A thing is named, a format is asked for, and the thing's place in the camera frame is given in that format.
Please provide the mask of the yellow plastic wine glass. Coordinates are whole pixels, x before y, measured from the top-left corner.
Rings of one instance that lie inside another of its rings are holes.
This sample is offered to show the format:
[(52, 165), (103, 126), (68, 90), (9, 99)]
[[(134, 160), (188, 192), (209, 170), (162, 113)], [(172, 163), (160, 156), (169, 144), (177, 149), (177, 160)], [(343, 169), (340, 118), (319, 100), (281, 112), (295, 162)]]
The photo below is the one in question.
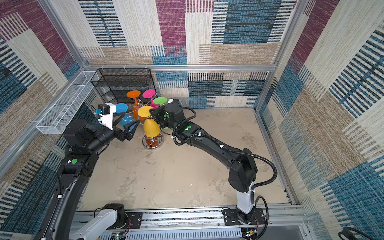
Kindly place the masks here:
[(161, 133), (159, 124), (155, 122), (152, 118), (150, 110), (153, 110), (151, 106), (143, 106), (139, 108), (138, 115), (142, 118), (145, 118), (144, 122), (144, 132), (148, 138), (157, 137)]

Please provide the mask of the blue plastic wine glass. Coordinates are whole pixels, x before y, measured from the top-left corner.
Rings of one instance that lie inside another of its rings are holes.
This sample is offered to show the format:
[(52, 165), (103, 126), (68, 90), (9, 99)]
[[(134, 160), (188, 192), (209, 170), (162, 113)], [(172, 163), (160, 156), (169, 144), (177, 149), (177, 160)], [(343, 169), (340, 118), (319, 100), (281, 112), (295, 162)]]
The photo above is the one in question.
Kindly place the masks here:
[(128, 113), (128, 106), (120, 103), (116, 105), (116, 114), (120, 116), (120, 125), (123, 128), (124, 125), (134, 122), (136, 119)]

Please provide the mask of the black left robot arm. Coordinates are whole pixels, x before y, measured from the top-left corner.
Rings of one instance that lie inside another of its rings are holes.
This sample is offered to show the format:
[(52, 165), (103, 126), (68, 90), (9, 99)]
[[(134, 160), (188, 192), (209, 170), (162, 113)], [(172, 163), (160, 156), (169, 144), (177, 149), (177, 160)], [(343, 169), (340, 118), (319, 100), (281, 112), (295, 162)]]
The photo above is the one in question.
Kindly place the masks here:
[(101, 153), (118, 139), (130, 141), (139, 125), (133, 121), (123, 129), (113, 126), (96, 127), (85, 120), (75, 120), (66, 126), (64, 137), (69, 146), (57, 170), (57, 187), (46, 216), (35, 236), (36, 240), (68, 240), (72, 221)]

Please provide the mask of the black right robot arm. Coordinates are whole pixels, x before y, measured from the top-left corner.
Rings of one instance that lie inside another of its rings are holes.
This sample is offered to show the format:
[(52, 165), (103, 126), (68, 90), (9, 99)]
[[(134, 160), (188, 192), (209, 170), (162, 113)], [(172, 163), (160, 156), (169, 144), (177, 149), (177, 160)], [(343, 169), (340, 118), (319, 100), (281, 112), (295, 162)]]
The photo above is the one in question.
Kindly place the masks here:
[(197, 116), (196, 111), (181, 106), (179, 102), (168, 103), (149, 112), (161, 128), (173, 130), (172, 138), (176, 145), (187, 144), (198, 148), (220, 161), (229, 170), (228, 182), (237, 191), (238, 219), (244, 225), (250, 224), (255, 212), (251, 187), (258, 171), (251, 151), (247, 148), (233, 148), (208, 134), (192, 121)]

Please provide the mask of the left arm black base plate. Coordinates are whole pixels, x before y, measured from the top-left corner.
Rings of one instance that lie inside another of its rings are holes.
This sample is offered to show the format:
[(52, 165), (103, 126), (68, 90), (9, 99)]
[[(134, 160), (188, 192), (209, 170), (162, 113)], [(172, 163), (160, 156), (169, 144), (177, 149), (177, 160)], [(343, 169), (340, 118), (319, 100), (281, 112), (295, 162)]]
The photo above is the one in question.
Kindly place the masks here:
[(118, 229), (140, 229), (142, 218), (143, 212), (126, 212)]

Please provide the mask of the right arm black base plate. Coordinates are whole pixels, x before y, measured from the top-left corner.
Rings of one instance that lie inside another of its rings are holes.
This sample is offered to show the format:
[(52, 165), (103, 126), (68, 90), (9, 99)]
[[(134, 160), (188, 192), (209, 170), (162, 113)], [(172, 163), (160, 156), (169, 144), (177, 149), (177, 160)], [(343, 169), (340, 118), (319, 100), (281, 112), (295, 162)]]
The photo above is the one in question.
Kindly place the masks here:
[(226, 226), (264, 225), (266, 223), (266, 214), (261, 208), (253, 208), (248, 214), (241, 212), (237, 208), (222, 208), (221, 212)]

